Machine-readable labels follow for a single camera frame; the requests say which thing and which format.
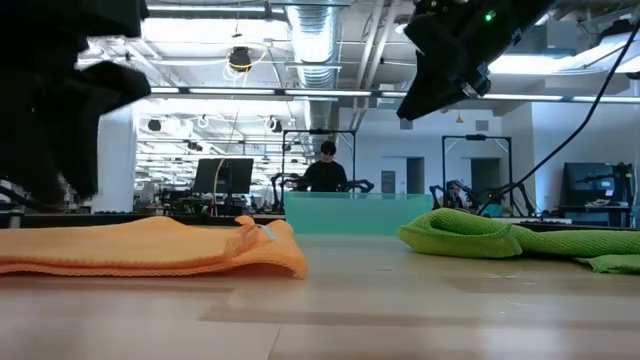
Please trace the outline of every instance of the fluorescent light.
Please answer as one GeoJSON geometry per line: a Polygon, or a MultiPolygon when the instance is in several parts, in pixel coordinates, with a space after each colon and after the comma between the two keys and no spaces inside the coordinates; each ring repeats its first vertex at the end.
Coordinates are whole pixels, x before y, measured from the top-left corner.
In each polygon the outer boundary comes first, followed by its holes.
{"type": "Polygon", "coordinates": [[[484,100],[512,100],[512,101],[550,101],[562,100],[560,95],[516,95],[516,94],[487,94],[481,99],[484,100]]]}
{"type": "Polygon", "coordinates": [[[626,63],[618,66],[617,73],[637,73],[640,72],[640,56],[636,56],[626,63]]]}
{"type": "Polygon", "coordinates": [[[382,97],[403,98],[407,96],[407,93],[404,91],[383,91],[380,95],[382,97]]]}
{"type": "Polygon", "coordinates": [[[564,59],[544,55],[502,55],[489,65],[494,74],[551,75],[560,70],[564,59]]]}
{"type": "Polygon", "coordinates": [[[178,88],[172,87],[153,87],[151,88],[152,94],[177,94],[180,92],[178,88]]]}
{"type": "MultiPolygon", "coordinates": [[[[574,96],[572,99],[575,102],[586,102],[586,103],[592,103],[596,101],[595,96],[574,96]]],[[[600,102],[603,104],[640,104],[640,97],[603,96],[600,99],[600,102]]]]}
{"type": "MultiPolygon", "coordinates": [[[[228,11],[228,8],[223,6],[213,5],[149,5],[148,9],[151,11],[228,11]]],[[[235,12],[245,11],[259,11],[264,12],[264,7],[260,6],[247,6],[234,8],[235,12]]],[[[273,9],[273,12],[282,12],[280,9],[273,9]]]]}
{"type": "Polygon", "coordinates": [[[214,95],[274,95],[272,89],[244,89],[244,88],[189,88],[192,94],[214,95]]]}
{"type": "Polygon", "coordinates": [[[600,44],[592,49],[581,52],[574,57],[563,59],[559,70],[562,71],[588,68],[594,63],[597,63],[598,61],[614,54],[616,51],[620,50],[624,46],[624,44],[625,41],[600,44]]]}
{"type": "Polygon", "coordinates": [[[371,91],[360,90],[285,90],[285,94],[292,96],[352,96],[352,97],[367,97],[371,96],[371,91]]]}

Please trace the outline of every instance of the towel tag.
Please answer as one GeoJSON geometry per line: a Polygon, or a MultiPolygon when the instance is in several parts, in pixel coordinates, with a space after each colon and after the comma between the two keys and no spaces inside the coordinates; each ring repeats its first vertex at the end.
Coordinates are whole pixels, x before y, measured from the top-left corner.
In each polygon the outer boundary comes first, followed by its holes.
{"type": "Polygon", "coordinates": [[[269,229],[267,226],[260,225],[260,224],[256,224],[256,225],[260,226],[262,228],[262,230],[264,230],[264,232],[267,233],[267,237],[269,238],[269,240],[275,240],[276,239],[276,234],[274,234],[273,231],[271,229],[269,229]]]}

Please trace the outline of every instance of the man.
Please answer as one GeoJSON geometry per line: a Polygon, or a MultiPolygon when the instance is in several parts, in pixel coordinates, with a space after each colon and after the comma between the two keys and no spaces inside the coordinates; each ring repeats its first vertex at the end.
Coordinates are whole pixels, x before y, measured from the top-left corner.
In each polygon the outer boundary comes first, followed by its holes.
{"type": "Polygon", "coordinates": [[[304,173],[305,182],[311,186],[313,192],[336,192],[339,185],[347,182],[344,168],[333,161],[336,144],[333,141],[325,141],[320,147],[320,152],[320,161],[313,163],[304,173]]]}

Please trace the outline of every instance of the green towel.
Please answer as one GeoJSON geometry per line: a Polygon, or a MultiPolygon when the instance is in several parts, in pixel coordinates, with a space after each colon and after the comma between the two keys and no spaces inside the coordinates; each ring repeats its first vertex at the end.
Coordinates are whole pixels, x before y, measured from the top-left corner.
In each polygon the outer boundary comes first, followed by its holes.
{"type": "Polygon", "coordinates": [[[420,254],[498,259],[562,255],[602,273],[640,273],[640,231],[564,230],[537,233],[452,209],[420,216],[398,231],[420,254]]]}

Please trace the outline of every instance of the computer monitor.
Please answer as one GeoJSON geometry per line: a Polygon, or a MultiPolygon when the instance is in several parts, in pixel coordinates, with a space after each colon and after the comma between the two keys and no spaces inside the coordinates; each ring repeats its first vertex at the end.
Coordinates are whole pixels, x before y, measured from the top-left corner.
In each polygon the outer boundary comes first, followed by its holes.
{"type": "Polygon", "coordinates": [[[565,163],[560,205],[584,206],[598,199],[611,200],[616,190],[610,163],[565,163]]]}
{"type": "Polygon", "coordinates": [[[212,193],[218,166],[220,171],[216,193],[248,194],[250,192],[253,159],[237,158],[200,159],[192,192],[212,193]]]}

